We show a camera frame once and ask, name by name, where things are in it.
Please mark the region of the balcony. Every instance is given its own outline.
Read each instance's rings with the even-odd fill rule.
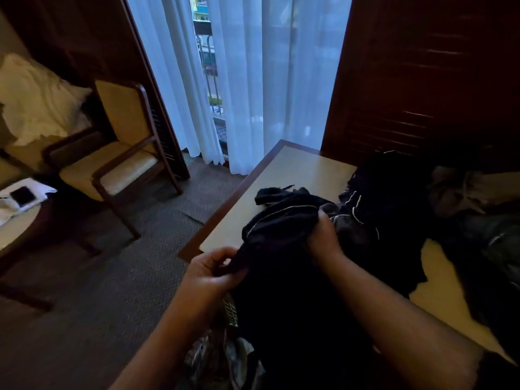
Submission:
[[[193,26],[195,28],[195,39],[199,50],[200,63],[207,85],[208,105],[213,112],[213,120],[215,121],[220,145],[223,152],[227,154],[226,121],[218,84],[218,69],[215,60],[211,22],[209,20],[194,19]]]

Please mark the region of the white pillow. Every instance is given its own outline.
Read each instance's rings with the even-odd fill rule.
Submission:
[[[92,92],[62,80],[48,68],[10,53],[0,69],[0,102],[15,145],[44,136],[66,137],[78,123],[81,104]]]

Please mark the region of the white sheer curtain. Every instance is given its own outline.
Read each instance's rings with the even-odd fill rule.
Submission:
[[[320,148],[351,1],[208,0],[232,173]]]
[[[181,149],[224,163],[189,0],[127,0]]]

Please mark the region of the chair armrest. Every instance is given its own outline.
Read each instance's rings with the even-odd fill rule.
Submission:
[[[128,150],[121,153],[119,156],[113,158],[110,160],[107,164],[103,164],[99,169],[94,171],[92,174],[90,180],[92,182],[92,185],[94,187],[100,187],[100,179],[107,175],[111,170],[116,168],[118,165],[124,163],[126,160],[128,160],[130,157],[132,157],[134,154],[139,152],[140,150],[143,150],[147,145],[152,144],[153,142],[157,141],[157,136],[152,135],[150,137],[144,138],[144,140],[138,142],[134,146],[130,147]]]
[[[52,153],[67,146],[68,144],[79,141],[81,138],[86,137],[97,131],[98,131],[98,129],[96,129],[95,127],[88,127],[85,130],[79,131],[75,134],[69,135],[68,137],[65,137],[65,138],[59,140],[55,144],[49,145],[47,148],[42,150],[43,161],[45,162],[45,164],[47,164],[53,170],[59,171],[60,167],[53,162]]]

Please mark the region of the smartphone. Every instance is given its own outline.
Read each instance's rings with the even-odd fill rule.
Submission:
[[[10,196],[13,200],[20,205],[20,207],[25,206],[36,199],[36,196],[33,194],[29,188],[26,186],[22,186],[19,189],[13,190],[10,193]]]

